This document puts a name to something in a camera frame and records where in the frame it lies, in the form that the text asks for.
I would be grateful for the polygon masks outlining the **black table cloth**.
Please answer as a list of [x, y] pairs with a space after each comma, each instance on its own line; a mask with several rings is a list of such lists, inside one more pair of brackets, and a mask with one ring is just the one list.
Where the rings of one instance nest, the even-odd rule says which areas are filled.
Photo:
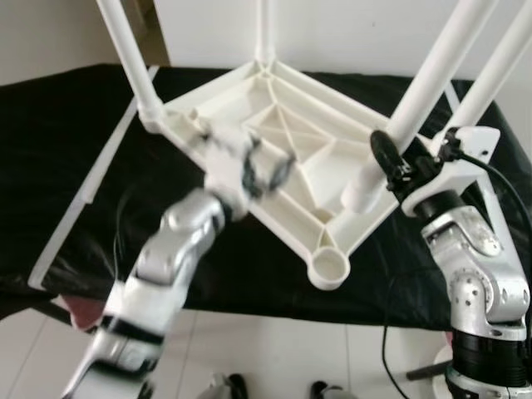
[[[129, 273], [164, 209], [202, 183], [169, 140], [133, 121], [94, 201], [51, 263], [33, 267], [96, 157], [128, 110], [121, 66], [96, 64], [0, 86], [0, 320], [57, 295], [104, 300], [110, 266]], [[304, 262], [254, 217], [225, 228], [199, 264], [186, 307], [309, 322], [442, 331], [450, 311], [421, 226], [400, 212], [351, 255], [335, 290], [316, 289]]]

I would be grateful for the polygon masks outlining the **white tapered table leg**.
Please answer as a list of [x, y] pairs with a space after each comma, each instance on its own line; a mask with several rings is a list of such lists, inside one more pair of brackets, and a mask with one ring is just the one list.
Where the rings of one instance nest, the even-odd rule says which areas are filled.
[[[414, 140], [429, 114], [440, 100], [445, 84], [455, 76], [476, 37], [486, 25], [499, 0], [457, 0], [428, 57], [411, 80], [384, 132], [403, 152]], [[367, 213], [380, 200], [385, 172], [369, 162], [342, 191], [343, 208], [357, 214]]]
[[449, 119], [447, 128], [476, 126], [531, 45], [532, 4], [531, 0], [525, 0], [475, 83]]
[[162, 133], [165, 116], [163, 102], [153, 86], [149, 68], [138, 48], [121, 0], [96, 0], [96, 5], [103, 16], [123, 71], [128, 77], [141, 123], [151, 133]]
[[268, 65], [277, 60], [276, 0], [256, 0], [256, 39], [254, 60]]

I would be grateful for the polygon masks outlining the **black table frame bar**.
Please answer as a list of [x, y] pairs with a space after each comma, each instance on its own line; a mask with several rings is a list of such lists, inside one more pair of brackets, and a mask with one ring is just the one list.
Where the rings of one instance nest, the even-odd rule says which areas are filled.
[[433, 362], [431, 365], [404, 372], [403, 377], [410, 382], [433, 379], [433, 377], [444, 376], [450, 365], [450, 360]]

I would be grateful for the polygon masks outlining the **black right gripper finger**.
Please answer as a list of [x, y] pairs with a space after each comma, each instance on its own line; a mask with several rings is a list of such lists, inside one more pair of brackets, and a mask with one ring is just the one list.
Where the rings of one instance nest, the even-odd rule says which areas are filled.
[[410, 174], [409, 165], [387, 133], [372, 131], [369, 144], [372, 155], [388, 182], [403, 181]]

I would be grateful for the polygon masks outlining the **pink object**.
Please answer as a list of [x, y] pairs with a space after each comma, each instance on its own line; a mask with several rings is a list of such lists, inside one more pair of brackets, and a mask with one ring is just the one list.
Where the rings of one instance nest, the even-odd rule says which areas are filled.
[[66, 296], [63, 298], [70, 313], [72, 326], [87, 331], [100, 322], [103, 315], [104, 303], [91, 298]]

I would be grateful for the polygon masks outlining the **long white plastic strip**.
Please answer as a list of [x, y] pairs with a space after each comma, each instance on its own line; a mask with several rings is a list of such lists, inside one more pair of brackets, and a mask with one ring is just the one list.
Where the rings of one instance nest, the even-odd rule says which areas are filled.
[[136, 117], [137, 111], [138, 102], [136, 96], [134, 96], [134, 99], [131, 100], [126, 108], [125, 113], [119, 119], [113, 133], [109, 136], [109, 140], [103, 145], [99, 155], [96, 156], [94, 164], [92, 164], [79, 190], [76, 191], [75, 197], [70, 201], [63, 217], [58, 221], [58, 225], [49, 237], [46, 246], [43, 247], [41, 254], [38, 255], [37, 261], [31, 270], [30, 277], [27, 279], [27, 284], [29, 284], [30, 288], [45, 290], [43, 288], [43, 279], [46, 277], [52, 262], [56, 259], [58, 251], [63, 247], [63, 243], [72, 228], [75, 227], [80, 213], [83, 212], [85, 206], [94, 201], [96, 192], [99, 190], [117, 150], [121, 147], [121, 142], [125, 138], [126, 132], [128, 132], [134, 117]]
[[472, 84], [474, 84], [474, 81], [471, 80], [453, 79], [450, 81], [448, 87], [445, 88], [444, 99], [452, 114], [455, 114], [459, 110]]

